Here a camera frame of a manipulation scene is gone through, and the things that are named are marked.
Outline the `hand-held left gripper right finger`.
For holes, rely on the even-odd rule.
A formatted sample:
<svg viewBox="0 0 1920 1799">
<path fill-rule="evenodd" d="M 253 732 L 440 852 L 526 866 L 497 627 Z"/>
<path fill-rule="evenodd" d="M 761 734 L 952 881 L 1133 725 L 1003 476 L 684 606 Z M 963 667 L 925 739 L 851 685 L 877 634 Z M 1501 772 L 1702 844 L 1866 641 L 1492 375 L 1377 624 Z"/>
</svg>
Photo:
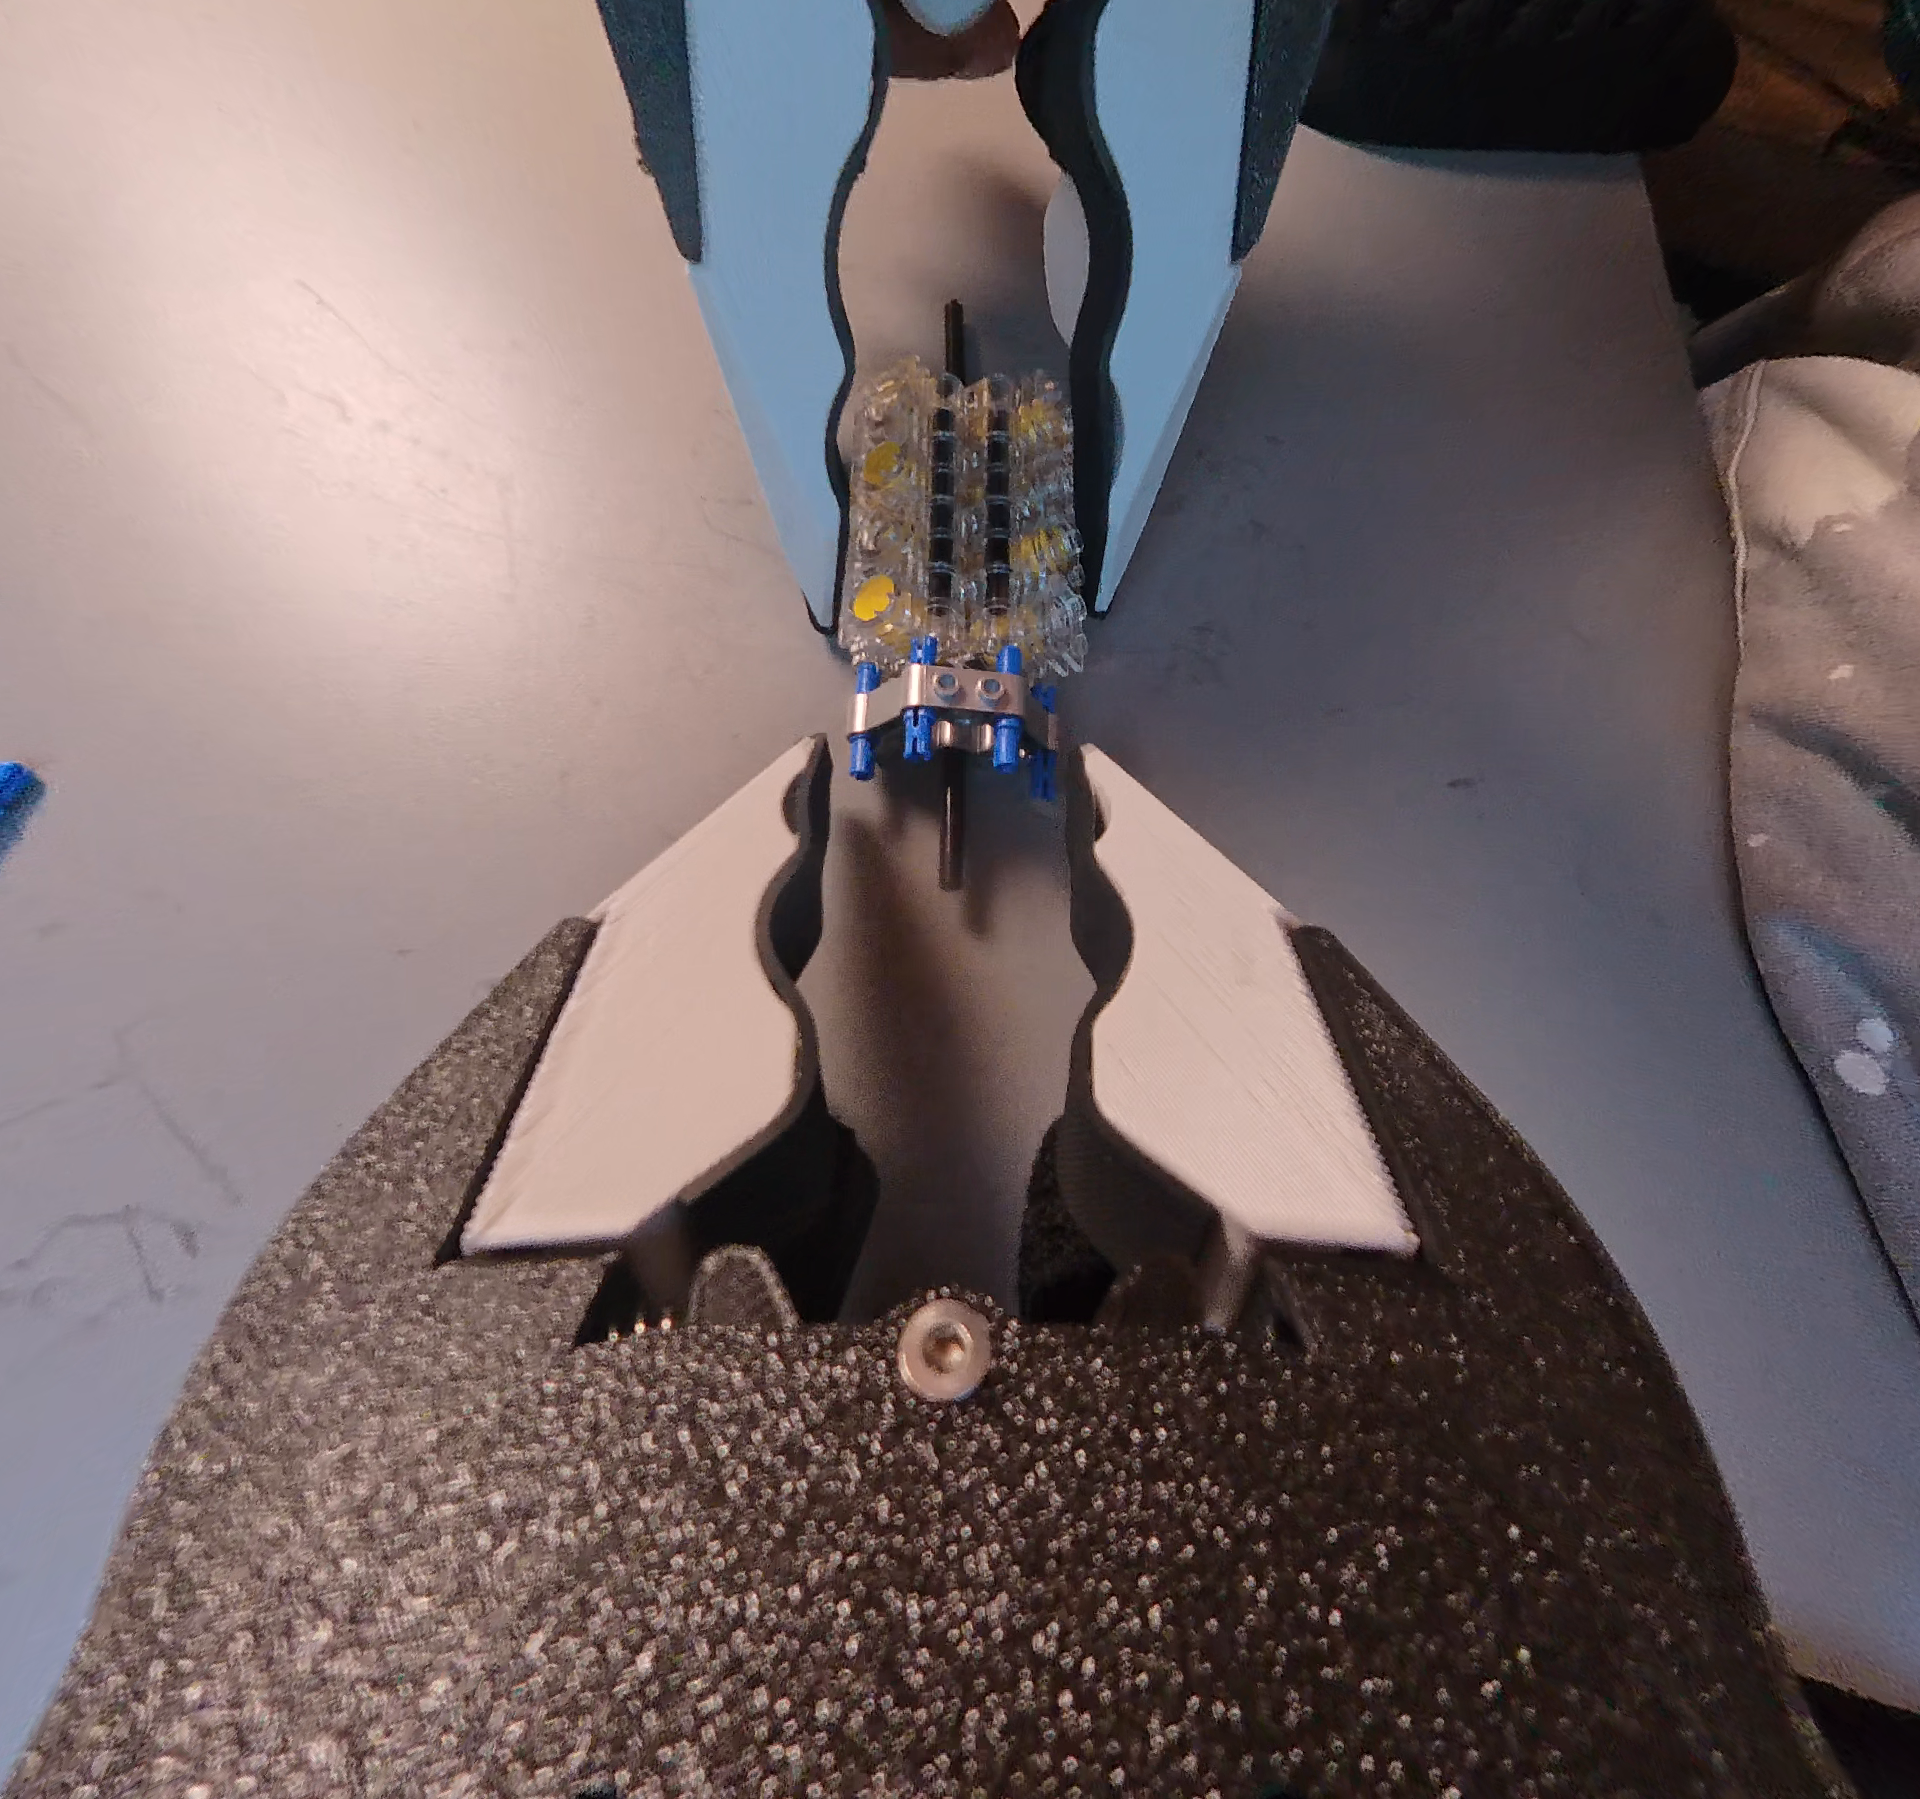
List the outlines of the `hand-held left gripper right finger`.
<svg viewBox="0 0 1920 1799">
<path fill-rule="evenodd" d="M 1069 905 L 1094 998 L 1067 1206 L 1113 1276 L 1177 1259 L 1196 1317 L 1228 1330 L 1269 1259 L 1414 1259 L 1291 913 L 1097 747 L 1070 764 Z"/>
</svg>

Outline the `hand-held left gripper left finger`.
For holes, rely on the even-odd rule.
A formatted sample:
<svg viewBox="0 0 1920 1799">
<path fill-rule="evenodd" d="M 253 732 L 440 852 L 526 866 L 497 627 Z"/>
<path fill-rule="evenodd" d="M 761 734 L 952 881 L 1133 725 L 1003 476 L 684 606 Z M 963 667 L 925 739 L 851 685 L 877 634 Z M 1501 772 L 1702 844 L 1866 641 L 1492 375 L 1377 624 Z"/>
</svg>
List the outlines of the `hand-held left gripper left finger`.
<svg viewBox="0 0 1920 1799">
<path fill-rule="evenodd" d="M 457 1254 L 620 1249 L 682 1307 L 726 1245 L 771 1256 L 836 1201 L 800 974 L 824 937 L 831 758 L 793 743 L 592 913 Z"/>
</svg>

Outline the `person's right hand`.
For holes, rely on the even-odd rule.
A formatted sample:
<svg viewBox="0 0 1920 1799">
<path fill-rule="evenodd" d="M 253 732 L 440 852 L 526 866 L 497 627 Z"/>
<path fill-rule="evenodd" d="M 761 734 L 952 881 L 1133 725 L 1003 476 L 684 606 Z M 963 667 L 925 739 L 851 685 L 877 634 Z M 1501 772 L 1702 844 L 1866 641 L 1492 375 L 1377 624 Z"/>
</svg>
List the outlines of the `person's right hand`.
<svg viewBox="0 0 1920 1799">
<path fill-rule="evenodd" d="M 1013 69 L 1021 45 L 1021 16 L 1007 0 L 994 0 L 970 25 L 935 34 L 897 1 L 887 1 L 890 71 L 909 80 L 989 78 Z"/>
</svg>

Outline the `black office chair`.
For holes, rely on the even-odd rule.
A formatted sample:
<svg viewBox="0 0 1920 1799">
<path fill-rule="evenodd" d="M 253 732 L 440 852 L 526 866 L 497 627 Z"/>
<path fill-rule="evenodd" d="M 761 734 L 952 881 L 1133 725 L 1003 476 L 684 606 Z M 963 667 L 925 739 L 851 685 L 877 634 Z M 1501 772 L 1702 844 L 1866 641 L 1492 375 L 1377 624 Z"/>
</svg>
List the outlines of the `black office chair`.
<svg viewBox="0 0 1920 1799">
<path fill-rule="evenodd" d="M 1679 145 L 1734 82 L 1712 0 L 1338 0 L 1305 125 L 1415 150 Z"/>
</svg>

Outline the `grey beam frame with holes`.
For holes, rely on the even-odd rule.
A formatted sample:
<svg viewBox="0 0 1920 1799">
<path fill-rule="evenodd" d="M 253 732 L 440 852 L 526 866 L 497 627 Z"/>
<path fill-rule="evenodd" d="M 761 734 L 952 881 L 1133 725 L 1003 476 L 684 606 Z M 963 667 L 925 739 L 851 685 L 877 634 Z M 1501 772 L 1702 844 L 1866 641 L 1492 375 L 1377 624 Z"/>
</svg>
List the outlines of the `grey beam frame with holes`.
<svg viewBox="0 0 1920 1799">
<path fill-rule="evenodd" d="M 893 675 L 883 675 L 873 661 L 860 661 L 854 667 L 854 694 L 851 703 L 849 734 L 871 729 L 877 738 L 877 758 L 890 747 L 899 747 L 903 757 L 903 708 L 913 700 L 910 679 L 925 681 L 925 705 L 933 708 L 933 757 L 945 747 L 961 750 L 969 757 L 991 758 L 994 747 L 994 695 L 980 695 L 980 683 L 995 679 L 994 669 L 938 664 L 933 669 L 913 670 L 909 664 Z M 1023 703 L 1023 746 L 1021 764 L 1028 763 L 1031 752 L 1046 739 L 1048 725 L 1043 708 L 1037 708 L 1031 689 L 1037 683 L 1025 677 Z"/>
</svg>

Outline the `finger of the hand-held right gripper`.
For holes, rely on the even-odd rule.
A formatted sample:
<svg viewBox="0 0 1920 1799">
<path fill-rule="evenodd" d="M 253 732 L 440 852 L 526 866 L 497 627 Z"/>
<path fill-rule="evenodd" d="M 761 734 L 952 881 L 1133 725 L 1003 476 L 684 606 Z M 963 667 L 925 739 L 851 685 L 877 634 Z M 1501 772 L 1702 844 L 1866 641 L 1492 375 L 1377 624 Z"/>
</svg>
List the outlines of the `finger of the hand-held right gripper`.
<svg viewBox="0 0 1920 1799">
<path fill-rule="evenodd" d="M 1021 103 L 1063 173 L 1043 268 L 1069 341 L 1086 601 L 1105 612 L 1227 307 L 1258 0 L 1050 0 Z"/>
<path fill-rule="evenodd" d="M 774 528 L 817 627 L 849 536 L 840 281 L 887 82 L 877 0 L 684 0 L 701 219 L 694 292 Z"/>
</svg>

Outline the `clear block with yellow pistons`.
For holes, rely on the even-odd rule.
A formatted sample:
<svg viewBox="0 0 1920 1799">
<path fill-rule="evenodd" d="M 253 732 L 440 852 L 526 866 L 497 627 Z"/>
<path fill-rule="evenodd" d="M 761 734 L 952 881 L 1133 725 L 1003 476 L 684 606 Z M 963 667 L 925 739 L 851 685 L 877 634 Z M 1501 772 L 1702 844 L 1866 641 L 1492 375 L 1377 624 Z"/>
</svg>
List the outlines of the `clear block with yellow pistons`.
<svg viewBox="0 0 1920 1799">
<path fill-rule="evenodd" d="M 1084 659 L 1069 400 L 1043 372 L 963 383 L 919 360 L 856 394 L 840 641 L 897 670 L 935 638 L 947 663 L 1028 675 Z"/>
</svg>

